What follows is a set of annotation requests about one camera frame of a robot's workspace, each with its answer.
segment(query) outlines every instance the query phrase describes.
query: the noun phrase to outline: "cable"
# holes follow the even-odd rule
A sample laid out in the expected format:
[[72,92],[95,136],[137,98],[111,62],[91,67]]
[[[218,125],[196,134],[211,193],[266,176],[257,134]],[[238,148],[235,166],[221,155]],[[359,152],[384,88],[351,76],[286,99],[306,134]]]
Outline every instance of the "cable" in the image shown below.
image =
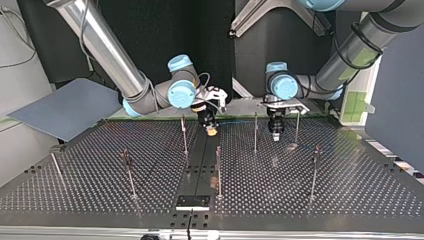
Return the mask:
[[32,59],[34,59],[34,57],[35,57],[35,55],[37,54],[37,52],[35,51],[35,48],[33,47],[33,46],[31,46],[31,44],[30,43],[28,43],[28,42],[26,42],[24,39],[23,39],[23,37],[19,34],[19,32],[18,32],[18,30],[16,29],[16,27],[12,24],[12,22],[10,21],[10,19],[9,19],[9,17],[6,15],[6,13],[11,13],[11,14],[13,14],[14,16],[16,16],[18,19],[19,19],[19,21],[22,23],[22,26],[24,27],[24,29],[25,29],[25,33],[27,34],[27,38],[29,38],[29,34],[28,34],[28,31],[27,31],[27,29],[26,29],[26,27],[25,27],[25,23],[24,23],[24,21],[23,21],[23,19],[22,19],[22,17],[17,13],[17,12],[15,12],[15,11],[13,11],[13,10],[11,10],[11,9],[8,9],[8,8],[5,8],[5,7],[0,7],[0,13],[2,14],[2,16],[4,17],[4,19],[5,19],[5,21],[6,21],[6,24],[9,26],[9,28],[16,34],[16,36],[28,47],[28,48],[30,48],[31,50],[32,50],[32,55],[27,59],[27,60],[24,60],[24,61],[22,61],[22,62],[18,62],[18,63],[13,63],[13,64],[8,64],[8,65],[4,65],[4,66],[0,66],[0,69],[3,69],[3,68],[10,68],[10,67],[15,67],[15,66],[19,66],[19,65],[22,65],[22,64],[25,64],[25,63],[27,63],[27,62],[30,62]]
[[[25,27],[25,22],[22,19],[21,15],[19,15],[19,13],[17,13],[16,11],[6,8],[6,7],[0,7],[0,13],[3,15],[4,20],[6,21],[6,24],[8,25],[8,27],[10,28],[10,30],[12,30],[12,32],[14,32],[16,34],[16,36],[31,50],[35,50],[35,48],[31,45],[31,41],[29,39],[29,33],[27,28]],[[25,39],[21,36],[21,34],[19,34],[19,31],[16,29],[15,25],[13,25],[13,23],[10,21],[9,17],[6,15],[6,13],[10,13],[12,15],[14,15],[22,24],[27,40],[25,41]]]
[[28,58],[25,61],[22,61],[22,62],[19,62],[19,63],[10,64],[10,65],[0,66],[0,68],[10,68],[10,67],[15,67],[15,66],[19,66],[19,65],[25,64],[25,63],[31,61],[35,57],[35,54],[36,53],[37,53],[36,51],[33,51],[31,57]]
[[203,99],[203,98],[196,98],[197,100],[202,100],[202,101],[205,101],[205,102],[207,102],[207,103],[209,103],[212,107],[214,107],[214,108],[216,108],[216,110],[218,110],[218,112],[219,113],[221,113],[221,114],[224,114],[222,111],[221,111],[221,109],[215,104],[215,103],[213,103],[213,102],[211,102],[211,101],[209,101],[209,100],[206,100],[206,99]]
[[204,72],[204,73],[201,73],[201,74],[199,74],[199,79],[200,79],[200,77],[201,76],[203,76],[203,75],[206,75],[208,78],[206,79],[206,83],[204,84],[204,85],[202,85],[201,86],[201,88],[202,88],[202,90],[200,90],[197,94],[196,94],[196,97],[197,96],[199,96],[199,94],[201,94],[207,87],[208,87],[208,84],[209,84],[209,81],[211,80],[211,75],[208,73],[208,72]]
[[89,6],[88,3],[89,3],[89,1],[90,0],[85,0],[85,9],[84,9],[84,13],[82,15],[81,25],[80,25],[81,32],[80,32],[80,35],[79,35],[79,43],[80,43],[81,51],[85,54],[85,56],[87,56],[87,59],[88,60],[91,59],[93,61],[97,61],[94,57],[92,57],[90,54],[88,54],[88,52],[85,50],[85,47],[84,47],[84,30],[85,30],[85,22],[87,20],[87,13],[88,13],[88,6]]

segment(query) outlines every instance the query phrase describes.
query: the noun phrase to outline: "black backdrop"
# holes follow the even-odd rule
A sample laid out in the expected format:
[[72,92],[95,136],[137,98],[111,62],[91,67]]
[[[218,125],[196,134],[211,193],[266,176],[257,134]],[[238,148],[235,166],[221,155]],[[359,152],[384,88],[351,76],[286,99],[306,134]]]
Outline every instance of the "black backdrop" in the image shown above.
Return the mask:
[[[78,38],[58,12],[43,0],[18,0],[18,4],[49,81],[63,85],[89,76]],[[99,0],[99,8],[136,66],[153,83],[168,80],[168,61],[185,53],[199,73],[209,72],[211,84],[231,96],[234,51],[227,32],[234,1]],[[96,70],[106,85],[113,85],[99,66]]]
[[188,54],[211,84],[232,92],[232,0],[100,0],[106,21],[153,83],[170,78],[168,61]]

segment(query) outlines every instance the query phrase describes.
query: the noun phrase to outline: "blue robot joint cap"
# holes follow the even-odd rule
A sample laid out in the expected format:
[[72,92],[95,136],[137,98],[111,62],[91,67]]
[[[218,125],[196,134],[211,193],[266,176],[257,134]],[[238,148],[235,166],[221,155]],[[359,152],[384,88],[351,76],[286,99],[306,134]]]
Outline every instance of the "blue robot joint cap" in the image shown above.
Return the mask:
[[168,62],[168,69],[172,73],[180,69],[183,69],[185,67],[188,67],[190,65],[193,65],[193,63],[190,60],[190,57],[187,56],[186,54],[181,54],[172,58]]
[[288,69],[287,63],[285,63],[285,62],[272,62],[272,63],[268,63],[268,65],[266,65],[266,72],[265,73],[287,71],[287,69]]
[[337,9],[346,0],[297,0],[297,1],[306,8],[310,8],[319,12],[328,12],[328,11]]
[[282,100],[294,98],[299,90],[297,81],[290,75],[281,74],[276,76],[271,82],[272,93]]
[[168,100],[176,108],[190,107],[196,98],[196,87],[191,81],[179,80],[168,89]]

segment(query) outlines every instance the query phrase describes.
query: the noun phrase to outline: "gray panel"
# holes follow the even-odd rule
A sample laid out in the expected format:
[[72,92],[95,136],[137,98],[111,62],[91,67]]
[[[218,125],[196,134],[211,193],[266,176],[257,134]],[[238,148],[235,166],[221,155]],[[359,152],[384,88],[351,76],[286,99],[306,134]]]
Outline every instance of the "gray panel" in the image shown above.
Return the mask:
[[398,36],[384,51],[366,132],[424,172],[424,26]]
[[120,108],[117,92],[79,78],[8,116],[70,141]]
[[[187,122],[187,159],[179,121],[106,122],[58,155],[64,183],[46,159],[0,188],[0,225],[424,232],[424,186],[326,118],[302,119],[300,147],[290,151],[294,123],[288,120],[276,143],[260,120],[255,155],[252,120],[224,122],[207,139],[196,122]],[[310,202],[316,144],[323,159]],[[217,146],[221,200],[215,198]],[[135,161],[138,201],[130,198],[119,162],[124,148]],[[175,212],[178,195],[193,192],[210,195],[211,210]]]

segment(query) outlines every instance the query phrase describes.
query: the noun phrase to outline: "white wall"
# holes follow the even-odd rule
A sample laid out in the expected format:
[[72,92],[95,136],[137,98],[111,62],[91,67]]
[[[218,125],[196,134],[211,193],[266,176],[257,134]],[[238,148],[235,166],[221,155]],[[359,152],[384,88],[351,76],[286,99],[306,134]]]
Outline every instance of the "white wall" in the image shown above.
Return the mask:
[[[0,0],[0,6],[19,12],[16,0]],[[14,18],[12,22],[24,34],[20,22]],[[0,16],[0,66],[25,61],[31,55],[32,50],[16,38]],[[6,117],[49,93],[49,82],[37,56],[20,66],[0,68],[0,186],[43,159],[57,144],[55,138]]]

